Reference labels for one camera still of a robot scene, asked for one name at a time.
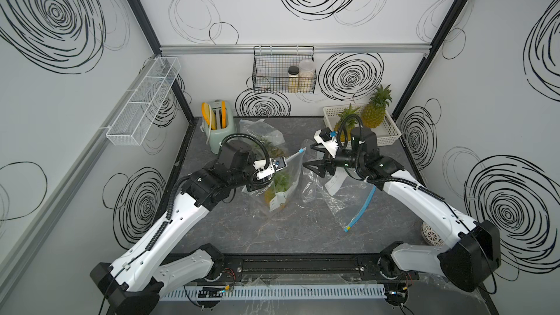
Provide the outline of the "pineapple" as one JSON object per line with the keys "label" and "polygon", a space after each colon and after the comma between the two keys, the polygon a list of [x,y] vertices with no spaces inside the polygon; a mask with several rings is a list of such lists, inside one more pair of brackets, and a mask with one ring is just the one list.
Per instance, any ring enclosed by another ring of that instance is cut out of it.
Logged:
{"label": "pineapple", "polygon": [[367,128],[377,128],[385,118],[386,109],[392,103],[390,85],[379,85],[370,97],[368,104],[363,108],[361,118]]}
{"label": "pineapple", "polygon": [[338,117],[339,117],[339,120],[335,124],[335,131],[337,132],[337,134],[340,135],[341,142],[346,141],[346,135],[350,134],[351,130],[357,124],[356,118],[350,117],[350,119],[347,120],[344,123],[344,127],[341,128],[341,124],[342,124],[343,120],[348,118],[348,116],[350,116],[350,115],[358,115],[359,113],[360,113],[360,108],[358,106],[352,106],[350,104],[345,109],[343,109],[342,111],[340,111],[337,114]]}

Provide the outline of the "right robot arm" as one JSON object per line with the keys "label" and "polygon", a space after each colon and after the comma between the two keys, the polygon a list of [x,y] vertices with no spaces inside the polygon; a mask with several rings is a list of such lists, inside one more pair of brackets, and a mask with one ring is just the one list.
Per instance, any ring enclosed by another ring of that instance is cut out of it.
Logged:
{"label": "right robot arm", "polygon": [[322,159],[303,164],[321,178],[336,176],[353,169],[360,182],[376,188],[407,206],[441,238],[440,246],[415,246],[395,242],[378,259],[381,275],[396,279],[408,271],[444,276],[459,289],[472,292],[493,278],[501,266],[500,232],[484,220],[478,222],[455,209],[440,195],[430,191],[391,157],[380,153],[377,136],[364,127],[358,115],[341,121],[345,126],[354,119],[358,126],[340,133],[323,128],[314,134],[312,149]]}

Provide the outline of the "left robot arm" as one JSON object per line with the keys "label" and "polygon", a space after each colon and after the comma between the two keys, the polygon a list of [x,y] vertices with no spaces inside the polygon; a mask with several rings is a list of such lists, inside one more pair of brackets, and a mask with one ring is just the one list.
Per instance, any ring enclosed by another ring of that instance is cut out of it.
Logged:
{"label": "left robot arm", "polygon": [[218,279],[224,255],[211,244],[165,263],[183,237],[238,188],[266,188],[286,166],[248,134],[231,134],[221,142],[217,159],[180,179],[176,195],[157,222],[112,263],[99,263],[90,277],[108,304],[108,314],[149,314],[159,300],[198,279]]}

